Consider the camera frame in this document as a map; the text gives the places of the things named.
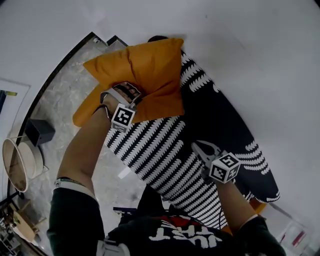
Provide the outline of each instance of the black and white striped fabric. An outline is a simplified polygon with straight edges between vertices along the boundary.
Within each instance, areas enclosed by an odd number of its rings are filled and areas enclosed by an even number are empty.
[[[216,186],[202,180],[203,164],[192,152],[192,141],[213,143],[241,160],[234,182],[247,200],[255,197],[269,203],[280,195],[259,146],[237,111],[205,72],[181,54],[185,115],[135,123],[126,134],[111,129],[105,145],[177,209],[218,228],[221,205]],[[226,225],[223,213],[220,225]]]

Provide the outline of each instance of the wrist strap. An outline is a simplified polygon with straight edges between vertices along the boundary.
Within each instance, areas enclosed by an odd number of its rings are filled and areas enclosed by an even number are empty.
[[[93,114],[96,113],[97,110],[98,110],[98,109],[101,109],[101,108],[105,108],[106,117],[107,117],[109,120],[111,120],[111,119],[112,119],[112,115],[111,115],[111,113],[110,113],[107,105],[101,104],[100,106],[98,106],[98,107],[96,108],[96,110],[93,112]]]

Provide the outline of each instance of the hand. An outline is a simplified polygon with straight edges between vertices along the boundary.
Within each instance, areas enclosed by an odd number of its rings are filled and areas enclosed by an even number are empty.
[[[129,92],[133,94],[134,97],[137,97],[139,95],[139,93],[134,88],[129,86],[127,82],[123,82],[123,83],[121,83],[121,85],[126,87],[129,90]],[[120,90],[119,88],[114,88],[114,89],[122,97],[124,97],[127,102],[129,102],[129,103],[132,102],[132,100],[122,90]],[[115,97],[113,97],[111,94],[107,94],[107,96],[103,99],[102,103],[107,106],[110,114],[113,116],[113,114],[115,113],[115,111],[117,109],[119,101]]]

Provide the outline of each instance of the white wall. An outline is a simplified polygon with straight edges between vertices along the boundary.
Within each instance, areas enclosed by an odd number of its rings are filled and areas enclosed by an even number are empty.
[[[23,109],[90,31],[128,44],[184,37],[186,52],[260,144],[280,189],[277,204],[320,231],[320,9],[313,0],[7,0],[0,77],[31,85]]]

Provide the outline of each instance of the cable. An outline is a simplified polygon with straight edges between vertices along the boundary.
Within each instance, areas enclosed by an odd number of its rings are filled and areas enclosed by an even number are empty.
[[[220,208],[220,213],[219,213],[219,230],[221,230],[221,213],[222,213],[222,207]]]

